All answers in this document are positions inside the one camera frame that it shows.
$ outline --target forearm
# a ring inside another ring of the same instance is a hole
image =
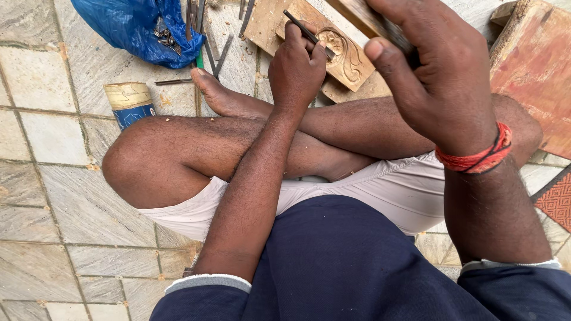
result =
[[[300,120],[270,115],[220,200],[195,274],[224,273],[251,281],[274,223],[288,151]]]
[[[549,243],[511,155],[481,175],[445,169],[444,215],[462,263],[538,263]]]

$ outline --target hand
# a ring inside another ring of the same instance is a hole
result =
[[[491,146],[497,129],[484,37],[439,0],[367,2],[418,47],[421,66],[413,71],[388,40],[365,46],[406,123],[449,155]]]
[[[304,21],[301,23],[315,33],[315,27]],[[320,41],[314,46],[301,36],[296,25],[288,21],[285,24],[285,42],[276,51],[268,70],[274,111],[303,115],[321,88],[326,62],[325,43]]]

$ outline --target person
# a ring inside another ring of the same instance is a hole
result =
[[[571,276],[518,175],[541,132],[490,94],[486,41],[438,0],[368,3],[419,51],[412,70],[387,40],[367,43],[393,98],[307,109],[324,43],[288,23],[268,72],[273,106],[194,69],[226,117],[145,118],[109,149],[103,172],[122,198],[206,234],[193,275],[151,320],[571,319]],[[283,180],[303,175],[332,183]],[[457,284],[410,238],[443,218]]]

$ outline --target shirt sleeve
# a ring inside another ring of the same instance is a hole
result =
[[[150,321],[240,320],[251,288],[235,275],[191,275],[166,288]]]
[[[571,320],[571,275],[560,271],[558,262],[471,263],[463,268],[458,285],[498,319]]]

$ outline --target blue plastic bag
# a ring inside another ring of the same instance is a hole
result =
[[[71,0],[71,3],[110,45],[155,65],[174,69],[188,66],[199,55],[205,39],[191,28],[192,40],[186,40],[179,0]],[[180,56],[159,43],[153,34],[159,16],[181,46]]]

